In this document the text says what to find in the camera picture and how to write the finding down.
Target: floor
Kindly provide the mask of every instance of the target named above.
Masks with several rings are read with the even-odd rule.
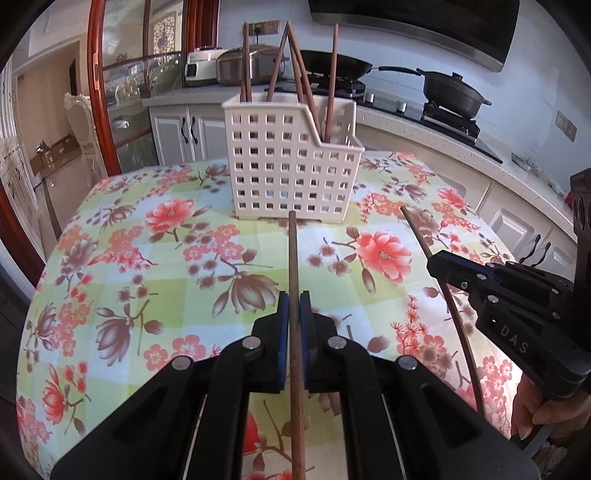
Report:
[[[35,187],[41,240],[47,258],[56,246],[57,238],[89,192],[82,156],[71,160]]]

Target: white plastic basket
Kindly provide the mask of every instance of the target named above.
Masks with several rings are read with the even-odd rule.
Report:
[[[222,106],[234,209],[238,218],[297,217],[341,222],[363,145],[355,137],[355,102],[335,98],[333,143],[322,143],[310,109],[293,93],[253,93]],[[327,97],[314,96],[323,126]]]

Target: tiled floor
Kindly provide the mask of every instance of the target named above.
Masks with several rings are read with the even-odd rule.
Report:
[[[46,183],[51,204],[56,213],[57,223],[61,230],[64,230],[70,218],[90,192],[90,188],[86,183],[86,169],[82,163],[82,157],[75,158],[49,175]],[[35,187],[35,195],[39,205],[43,250],[45,250],[46,256],[49,257],[56,246],[57,240],[54,228],[51,225],[50,208],[47,205],[43,184]]]

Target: white chair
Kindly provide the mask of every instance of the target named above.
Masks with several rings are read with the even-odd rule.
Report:
[[[99,180],[107,178],[108,175],[96,138],[90,99],[84,95],[72,96],[67,93],[64,95],[64,107],[74,136],[82,149],[82,163],[87,170],[86,183],[88,187],[92,187],[93,173]],[[89,167],[89,160],[92,160],[91,167]]]

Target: cabinet handle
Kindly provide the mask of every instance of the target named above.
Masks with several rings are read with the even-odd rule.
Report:
[[[537,267],[539,264],[541,264],[544,260],[546,260],[546,254],[548,253],[548,250],[550,250],[550,247],[552,246],[552,242],[548,242],[546,244],[546,246],[544,247],[544,253],[542,254],[542,258],[540,258],[539,262],[534,263],[531,267],[535,268]]]
[[[195,145],[198,145],[199,142],[197,142],[197,138],[195,138],[195,134],[193,133],[193,127],[195,126],[195,117],[193,117],[191,119],[191,136],[193,137],[193,141],[195,142]]]
[[[189,139],[187,138],[187,136],[184,134],[184,126],[187,123],[187,119],[185,117],[183,117],[183,124],[181,125],[181,135],[183,136],[183,138],[185,139],[185,143],[189,143]]]
[[[538,248],[538,243],[540,243],[540,240],[542,240],[542,236],[538,233],[538,235],[535,237],[534,246],[532,247],[531,252],[525,257],[522,257],[521,260],[519,260],[519,263],[523,263],[535,253],[535,249]]]

